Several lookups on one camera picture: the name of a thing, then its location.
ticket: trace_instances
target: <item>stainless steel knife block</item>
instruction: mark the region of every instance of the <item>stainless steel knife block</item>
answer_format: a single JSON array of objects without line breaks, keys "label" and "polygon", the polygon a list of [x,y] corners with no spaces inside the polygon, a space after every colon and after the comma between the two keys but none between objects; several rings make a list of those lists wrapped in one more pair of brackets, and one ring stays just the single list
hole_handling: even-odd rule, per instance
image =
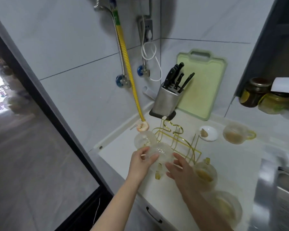
[{"label": "stainless steel knife block", "polygon": [[167,120],[172,120],[176,115],[175,108],[177,107],[184,90],[178,93],[178,89],[174,89],[171,85],[167,89],[163,88],[164,83],[161,84],[158,90],[158,95],[154,102],[153,108],[149,112],[151,116],[162,119],[163,116],[167,117]]}]

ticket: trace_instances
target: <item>black cabinet handle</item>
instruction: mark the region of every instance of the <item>black cabinet handle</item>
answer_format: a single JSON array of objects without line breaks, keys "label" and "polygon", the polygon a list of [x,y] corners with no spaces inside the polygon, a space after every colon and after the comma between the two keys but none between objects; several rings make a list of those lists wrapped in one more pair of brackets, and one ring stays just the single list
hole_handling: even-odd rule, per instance
[{"label": "black cabinet handle", "polygon": [[158,221],[154,216],[152,216],[152,214],[149,212],[149,207],[147,207],[147,211],[151,215],[151,217],[153,217],[153,219],[155,219],[158,223],[160,223],[160,224],[163,223],[163,221],[161,219]]}]

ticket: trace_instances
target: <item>gold wire drying rack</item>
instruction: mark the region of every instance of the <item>gold wire drying rack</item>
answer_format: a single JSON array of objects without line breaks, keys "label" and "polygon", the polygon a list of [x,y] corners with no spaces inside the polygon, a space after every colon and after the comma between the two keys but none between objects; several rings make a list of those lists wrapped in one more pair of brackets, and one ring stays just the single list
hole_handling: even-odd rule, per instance
[{"label": "gold wire drying rack", "polygon": [[[169,128],[166,123],[169,123],[171,127],[175,127],[176,129],[172,132],[171,128]],[[182,155],[189,164],[196,164],[201,156],[201,151],[196,149],[199,135],[196,133],[193,137],[192,143],[190,144],[187,140],[182,138],[180,135],[183,134],[183,128],[179,125],[172,124],[171,121],[166,119],[161,120],[160,127],[156,127],[152,130],[152,132],[157,137],[157,142],[165,142],[170,145],[172,150],[180,155]]]}]

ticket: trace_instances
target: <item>small white dish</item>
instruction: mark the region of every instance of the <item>small white dish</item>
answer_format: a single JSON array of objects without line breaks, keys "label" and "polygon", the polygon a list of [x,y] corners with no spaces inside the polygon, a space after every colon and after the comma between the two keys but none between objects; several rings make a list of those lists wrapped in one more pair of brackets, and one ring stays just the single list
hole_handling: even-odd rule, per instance
[{"label": "small white dish", "polygon": [[199,137],[208,142],[217,140],[219,134],[217,130],[212,126],[202,126],[199,128]]}]

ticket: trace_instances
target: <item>cutting board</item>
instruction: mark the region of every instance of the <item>cutting board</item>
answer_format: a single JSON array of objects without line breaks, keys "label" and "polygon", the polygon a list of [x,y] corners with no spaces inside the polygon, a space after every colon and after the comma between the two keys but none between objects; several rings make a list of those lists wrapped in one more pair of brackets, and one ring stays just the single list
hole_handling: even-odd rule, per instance
[{"label": "cutting board", "polygon": [[185,87],[177,108],[206,121],[210,117],[227,62],[223,58],[215,57],[210,51],[199,49],[179,53],[177,63],[180,62],[185,65],[181,70],[184,76],[180,86],[191,73],[194,72],[195,75]]}]

